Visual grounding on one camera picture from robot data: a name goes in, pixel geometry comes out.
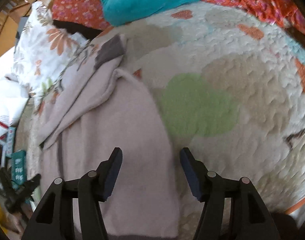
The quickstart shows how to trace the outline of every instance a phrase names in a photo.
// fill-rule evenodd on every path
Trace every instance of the teal box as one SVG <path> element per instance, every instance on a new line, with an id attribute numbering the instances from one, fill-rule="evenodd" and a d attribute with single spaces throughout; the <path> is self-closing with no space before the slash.
<path id="1" fill-rule="evenodd" d="M 17 189 L 19 185 L 27 181 L 26 152 L 24 150 L 11 155 L 11 179 L 14 189 Z"/>

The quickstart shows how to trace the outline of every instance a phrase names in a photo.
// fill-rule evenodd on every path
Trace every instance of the bed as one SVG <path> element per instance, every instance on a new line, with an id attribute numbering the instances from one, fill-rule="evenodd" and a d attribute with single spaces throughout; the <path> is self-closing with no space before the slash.
<path id="1" fill-rule="evenodd" d="M 103 30 L 94 44 L 124 34 L 121 68 L 150 90 L 174 153 L 188 146 L 221 176 L 249 177 L 270 211 L 293 214 L 300 226 L 305 220 L 305 0 L 294 0 L 304 18 L 292 0 L 282 0 L 287 6 L 265 1 L 269 13 L 260 13 L 253 1 L 202 0 L 116 28 L 104 20 L 99 0 L 55 0 L 52 12 L 54 19 Z M 39 115 L 59 93 L 50 89 L 39 113 L 33 114 L 30 104 L 19 122 L 15 149 L 27 148 L 29 177 L 39 170 Z M 202 207 L 179 164 L 176 171 L 179 238 L 192 239 Z M 227 225 L 228 208 L 225 212 Z"/>

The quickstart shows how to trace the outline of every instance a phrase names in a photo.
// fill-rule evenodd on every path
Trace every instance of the quilted bedspread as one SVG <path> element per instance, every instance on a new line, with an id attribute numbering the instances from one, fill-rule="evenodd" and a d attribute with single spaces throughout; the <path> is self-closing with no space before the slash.
<path id="1" fill-rule="evenodd" d="M 173 143 L 181 239 L 202 211 L 178 162 L 184 146 L 222 177 L 249 177 L 271 211 L 305 197 L 305 51 L 281 28 L 198 2 L 99 39 L 116 33 L 128 38 L 122 67 L 150 89 Z"/>

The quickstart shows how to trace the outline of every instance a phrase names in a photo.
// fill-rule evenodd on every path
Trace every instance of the white floral cloth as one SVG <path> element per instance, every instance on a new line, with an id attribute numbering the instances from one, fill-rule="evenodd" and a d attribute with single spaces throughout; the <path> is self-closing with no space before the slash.
<path id="1" fill-rule="evenodd" d="M 12 72 L 35 97 L 36 108 L 86 41 L 79 33 L 70 35 L 54 27 L 51 11 L 42 2 L 32 4 L 32 12 L 15 49 Z"/>

